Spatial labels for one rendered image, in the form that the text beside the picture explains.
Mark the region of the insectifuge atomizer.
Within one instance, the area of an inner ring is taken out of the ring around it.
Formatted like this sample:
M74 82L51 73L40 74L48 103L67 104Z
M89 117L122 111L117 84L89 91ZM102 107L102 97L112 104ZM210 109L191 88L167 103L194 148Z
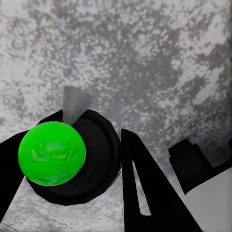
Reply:
M95 97L62 87L63 109L23 137L19 166L34 192L63 205L87 203L106 192L122 169L121 140L111 122L87 109Z

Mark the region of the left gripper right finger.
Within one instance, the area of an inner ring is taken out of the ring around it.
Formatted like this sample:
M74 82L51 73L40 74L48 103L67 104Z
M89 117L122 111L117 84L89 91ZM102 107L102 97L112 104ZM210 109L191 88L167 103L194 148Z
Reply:
M203 232L140 137L121 129L125 232ZM151 216L142 215L134 161Z

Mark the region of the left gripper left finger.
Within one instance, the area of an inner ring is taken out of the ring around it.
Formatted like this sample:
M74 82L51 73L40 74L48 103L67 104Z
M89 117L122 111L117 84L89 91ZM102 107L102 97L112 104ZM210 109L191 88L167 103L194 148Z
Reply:
M28 131L0 144L0 224L25 175L19 166L18 149Z

